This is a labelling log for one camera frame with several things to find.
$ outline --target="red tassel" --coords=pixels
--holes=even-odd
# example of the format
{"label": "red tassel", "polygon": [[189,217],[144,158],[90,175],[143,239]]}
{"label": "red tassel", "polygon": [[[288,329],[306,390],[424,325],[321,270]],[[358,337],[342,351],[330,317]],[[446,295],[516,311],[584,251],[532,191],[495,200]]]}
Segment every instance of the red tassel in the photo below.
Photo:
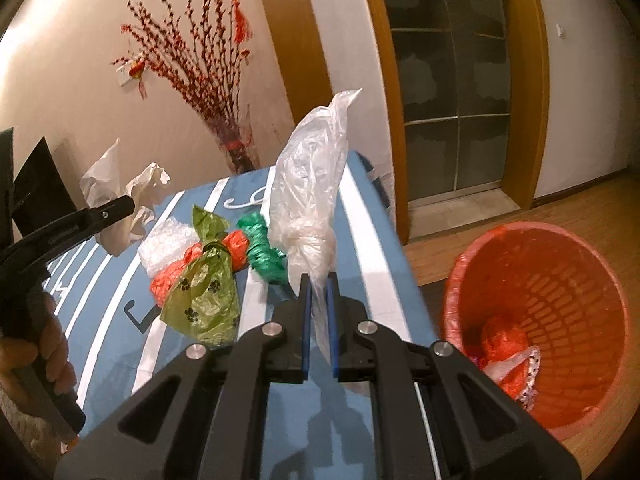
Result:
{"label": "red tassel", "polygon": [[234,43],[241,44],[247,40],[250,40],[254,35],[252,33],[251,27],[249,26],[249,21],[246,16],[240,10],[240,1],[234,0],[234,17],[236,20],[236,34],[234,36]]}
{"label": "red tassel", "polygon": [[140,97],[142,97],[142,100],[145,100],[146,87],[145,87],[145,83],[142,81],[142,78],[140,78],[140,81],[138,82],[138,90],[140,91]]}

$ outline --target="blue table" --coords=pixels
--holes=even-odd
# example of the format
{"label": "blue table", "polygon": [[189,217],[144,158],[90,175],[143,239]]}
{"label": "blue table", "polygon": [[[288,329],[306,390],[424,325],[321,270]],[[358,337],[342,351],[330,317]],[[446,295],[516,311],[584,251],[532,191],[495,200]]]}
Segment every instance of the blue table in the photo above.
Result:
{"label": "blue table", "polygon": [[[168,216],[191,222],[193,204],[232,224],[247,212],[268,214],[268,192],[262,206],[229,206],[251,203],[256,190],[271,188],[273,175],[268,168],[180,192],[157,208],[158,222]],[[371,319],[403,339],[430,345],[436,336],[420,290],[356,153],[348,156],[339,191],[334,231],[340,292],[362,301]],[[52,277],[45,290],[58,301],[69,359],[78,374],[76,390],[86,412],[83,434],[191,343],[159,319],[141,334],[124,313],[131,300],[139,319],[154,304],[137,248],[112,258],[89,240],[49,264]],[[242,332],[268,320],[281,297],[277,287],[267,286],[253,271],[239,272],[236,280]],[[369,398],[335,382],[312,341],[309,380],[302,386],[271,387],[261,478],[374,478],[372,431]]]}

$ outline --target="human hand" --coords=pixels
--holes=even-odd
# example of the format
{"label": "human hand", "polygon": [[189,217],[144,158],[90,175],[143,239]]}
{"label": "human hand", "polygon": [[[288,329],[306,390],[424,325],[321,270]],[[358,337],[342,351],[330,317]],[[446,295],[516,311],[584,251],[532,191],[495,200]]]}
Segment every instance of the human hand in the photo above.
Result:
{"label": "human hand", "polygon": [[58,318],[54,315],[56,302],[45,293],[44,304],[49,313],[49,319],[40,334],[37,346],[23,339],[9,337],[0,339],[0,387],[22,412],[34,416],[38,413],[37,406],[33,405],[28,393],[13,374],[14,368],[33,363],[39,352],[47,361],[46,378],[47,381],[54,383],[55,394],[67,393],[76,384],[76,373],[68,362],[68,342]]}

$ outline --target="white paper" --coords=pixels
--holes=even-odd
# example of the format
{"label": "white paper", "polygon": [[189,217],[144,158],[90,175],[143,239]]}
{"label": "white paper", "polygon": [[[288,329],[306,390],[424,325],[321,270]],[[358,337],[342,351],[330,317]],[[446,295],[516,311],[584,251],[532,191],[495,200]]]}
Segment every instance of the white paper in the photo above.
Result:
{"label": "white paper", "polygon": [[119,142],[117,139],[80,179],[80,189],[89,207],[104,205],[124,194],[133,199],[132,215],[95,235],[96,241],[113,256],[119,256],[133,242],[145,237],[146,224],[156,218],[154,206],[167,196],[166,187],[171,182],[166,171],[152,162],[122,189]]}

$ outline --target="white wall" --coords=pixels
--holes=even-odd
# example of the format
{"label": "white wall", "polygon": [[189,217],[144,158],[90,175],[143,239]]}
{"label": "white wall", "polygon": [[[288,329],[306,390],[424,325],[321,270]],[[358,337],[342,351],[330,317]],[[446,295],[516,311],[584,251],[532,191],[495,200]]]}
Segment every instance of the white wall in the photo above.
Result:
{"label": "white wall", "polygon": [[[541,0],[550,103],[535,196],[625,168],[632,147],[638,44],[613,0]],[[564,29],[558,36],[556,24]]]}
{"label": "white wall", "polygon": [[362,88],[349,110],[350,148],[371,161],[393,205],[394,167],[385,88],[367,0],[311,3],[334,93]]}
{"label": "white wall", "polygon": [[[0,130],[14,127],[15,171],[45,136],[76,200],[79,177],[117,137],[123,184],[150,162],[167,170],[174,190],[229,174],[213,136],[168,81],[145,72],[145,101],[134,82],[118,86],[111,61],[138,51],[120,33],[132,20],[127,1],[25,0],[0,41]],[[163,17],[159,0],[141,1]],[[169,1],[176,14],[187,3]],[[251,106],[254,141],[268,166],[294,124],[262,2],[240,1],[254,32],[241,101]],[[202,0],[194,9],[198,16]]]}

